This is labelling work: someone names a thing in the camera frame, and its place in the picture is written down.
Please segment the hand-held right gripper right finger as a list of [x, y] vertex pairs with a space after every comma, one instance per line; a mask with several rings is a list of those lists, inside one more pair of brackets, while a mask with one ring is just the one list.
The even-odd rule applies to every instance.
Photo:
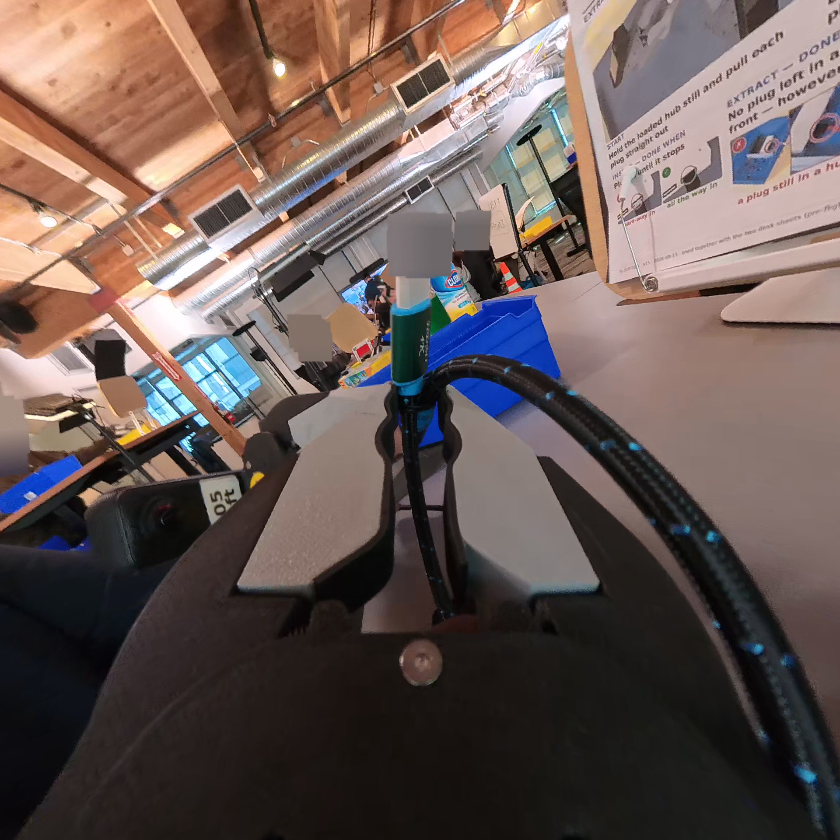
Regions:
[[596, 592], [598, 576], [532, 449], [453, 386], [441, 403], [441, 430], [456, 604]]

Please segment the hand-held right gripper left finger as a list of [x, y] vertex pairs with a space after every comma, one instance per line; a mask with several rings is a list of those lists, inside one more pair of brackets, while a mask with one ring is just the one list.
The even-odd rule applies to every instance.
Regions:
[[394, 566], [396, 389], [385, 416], [352, 416], [300, 448], [238, 578], [243, 595], [361, 609]]

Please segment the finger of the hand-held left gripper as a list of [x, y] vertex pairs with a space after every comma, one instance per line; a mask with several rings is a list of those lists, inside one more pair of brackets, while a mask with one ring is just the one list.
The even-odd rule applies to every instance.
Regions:
[[391, 391], [389, 385], [370, 385], [346, 389], [340, 387], [331, 392], [288, 421], [294, 445], [299, 448], [309, 445], [349, 417], [370, 415], [382, 420], [385, 416], [385, 400]]

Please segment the black braided cable green plugs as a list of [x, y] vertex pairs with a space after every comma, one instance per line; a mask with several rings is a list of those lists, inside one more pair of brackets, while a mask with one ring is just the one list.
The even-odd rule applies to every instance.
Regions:
[[436, 623], [456, 616], [427, 516], [419, 466], [420, 418], [428, 419], [459, 380], [502, 386], [537, 407], [604, 468], [645, 515], [695, 584], [715, 628], [733, 653], [758, 712], [773, 760], [787, 765], [812, 824], [838, 838], [838, 753], [816, 695], [779, 621], [730, 542], [656, 457], [561, 378], [491, 354], [462, 355], [428, 372], [431, 304], [411, 302], [411, 281], [398, 278], [392, 306], [392, 381], [398, 397], [407, 495]]

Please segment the blue plastic bin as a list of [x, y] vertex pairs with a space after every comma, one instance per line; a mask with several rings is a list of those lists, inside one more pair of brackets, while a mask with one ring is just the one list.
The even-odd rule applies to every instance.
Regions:
[[[430, 338], [428, 372], [459, 356], [497, 355], [535, 368], [552, 378], [560, 377], [549, 336], [544, 328], [536, 298], [521, 293], [486, 302], [475, 316], [464, 316]], [[391, 366], [364, 380], [358, 387], [387, 385]], [[455, 389], [491, 417], [498, 417], [522, 402], [522, 398], [500, 385], [482, 380], [462, 380]], [[443, 440], [437, 409], [425, 429], [421, 447]]]

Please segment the yellow toy box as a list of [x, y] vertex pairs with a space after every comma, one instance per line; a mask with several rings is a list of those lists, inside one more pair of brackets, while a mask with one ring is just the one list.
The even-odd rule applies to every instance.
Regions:
[[391, 351], [385, 350], [384, 352], [378, 353], [367, 360], [350, 364], [347, 370], [339, 378], [339, 385], [346, 389], [362, 385], [380, 371], [389, 369], [391, 365], [391, 356]]

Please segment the black leg standing desk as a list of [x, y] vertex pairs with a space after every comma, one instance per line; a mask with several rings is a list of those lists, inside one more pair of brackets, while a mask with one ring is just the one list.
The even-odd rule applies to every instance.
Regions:
[[27, 502], [15, 513], [7, 515], [1, 523], [1, 533], [12, 533], [34, 526], [43, 518], [56, 514], [79, 529], [83, 520], [68, 508], [71, 499], [97, 485], [97, 483], [119, 479], [141, 472], [154, 458], [166, 455], [184, 477], [200, 476], [196, 468], [180, 449], [180, 443], [197, 434], [200, 427], [196, 422], [198, 412], [194, 411], [144, 434], [123, 448], [111, 448], [94, 458], [44, 494]]

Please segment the blue storage bin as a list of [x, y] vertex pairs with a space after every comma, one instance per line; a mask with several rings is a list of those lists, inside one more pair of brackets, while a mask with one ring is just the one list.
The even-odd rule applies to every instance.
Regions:
[[9, 516], [16, 513], [81, 468], [82, 464], [78, 458], [70, 455], [44, 465], [25, 478], [16, 479], [12, 486], [1, 494], [2, 514]]

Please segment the television screen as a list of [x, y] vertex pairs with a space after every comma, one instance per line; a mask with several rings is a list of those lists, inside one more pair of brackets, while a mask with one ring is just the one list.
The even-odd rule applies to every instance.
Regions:
[[350, 279], [350, 284], [339, 294], [346, 303], [359, 309], [363, 314], [373, 311], [374, 304], [387, 287], [383, 279], [387, 263], [383, 259], [375, 261]]

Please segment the black studio light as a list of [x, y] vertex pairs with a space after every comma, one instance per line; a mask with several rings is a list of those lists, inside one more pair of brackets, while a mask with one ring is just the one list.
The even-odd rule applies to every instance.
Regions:
[[286, 300], [292, 293], [313, 278], [313, 270], [321, 267], [326, 255], [317, 250], [304, 250], [289, 255], [265, 268], [260, 281], [270, 290], [278, 302]]

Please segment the tan and black panel stand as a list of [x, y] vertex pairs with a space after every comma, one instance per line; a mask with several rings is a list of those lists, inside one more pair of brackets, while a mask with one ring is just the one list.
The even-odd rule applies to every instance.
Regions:
[[110, 329], [92, 337], [93, 366], [98, 388], [118, 418], [138, 417], [147, 400], [137, 381], [127, 373], [128, 343]]

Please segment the wipes canister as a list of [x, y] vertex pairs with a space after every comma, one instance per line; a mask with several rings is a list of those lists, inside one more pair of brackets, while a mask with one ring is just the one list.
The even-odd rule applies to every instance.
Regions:
[[450, 264], [446, 275], [431, 277], [430, 286], [451, 322], [478, 313], [478, 307], [454, 263]]

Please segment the whiteboard easel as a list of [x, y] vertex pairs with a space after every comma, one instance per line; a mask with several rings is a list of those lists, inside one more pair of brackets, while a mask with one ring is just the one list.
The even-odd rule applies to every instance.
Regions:
[[490, 189], [478, 199], [478, 206], [490, 214], [490, 251], [494, 260], [516, 255], [520, 242], [507, 184]]

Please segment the printed instruction sheet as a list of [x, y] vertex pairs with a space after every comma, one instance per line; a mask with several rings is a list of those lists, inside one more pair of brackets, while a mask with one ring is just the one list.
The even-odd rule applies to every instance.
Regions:
[[609, 281], [838, 225], [838, 2], [567, 6]]

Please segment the wooden post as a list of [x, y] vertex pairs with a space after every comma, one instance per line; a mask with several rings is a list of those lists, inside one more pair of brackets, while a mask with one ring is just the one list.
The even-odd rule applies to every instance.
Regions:
[[245, 437], [229, 423], [216, 409], [214, 403], [201, 390], [193, 378], [175, 359], [173, 353], [150, 331], [123, 301], [116, 300], [105, 312], [134, 341], [139, 348], [166, 373], [178, 390], [189, 399], [223, 441], [231, 447], [237, 456], [245, 452]]

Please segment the silver ventilation duct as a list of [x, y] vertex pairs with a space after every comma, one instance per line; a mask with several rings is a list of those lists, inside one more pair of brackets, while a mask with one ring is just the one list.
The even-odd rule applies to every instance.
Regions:
[[[140, 275], [159, 291], [179, 287], [221, 260], [223, 254], [267, 231], [280, 215], [299, 207], [374, 152], [440, 115], [447, 106], [461, 102], [469, 91], [531, 54], [559, 31], [564, 15], [563, 5], [537, 3], [497, 35], [453, 61], [443, 56], [427, 61], [391, 85], [385, 104], [349, 122], [307, 156], [282, 168], [268, 184], [252, 193], [233, 187], [193, 214], [190, 220], [195, 232], [143, 262]], [[179, 294], [178, 305], [204, 319], [214, 318], [234, 306], [263, 266], [315, 249], [322, 235], [331, 239], [447, 164], [469, 161], [470, 153], [494, 129], [492, 118], [481, 106], [471, 115], [462, 111], [444, 116], [442, 122], [257, 239], [185, 295]]]

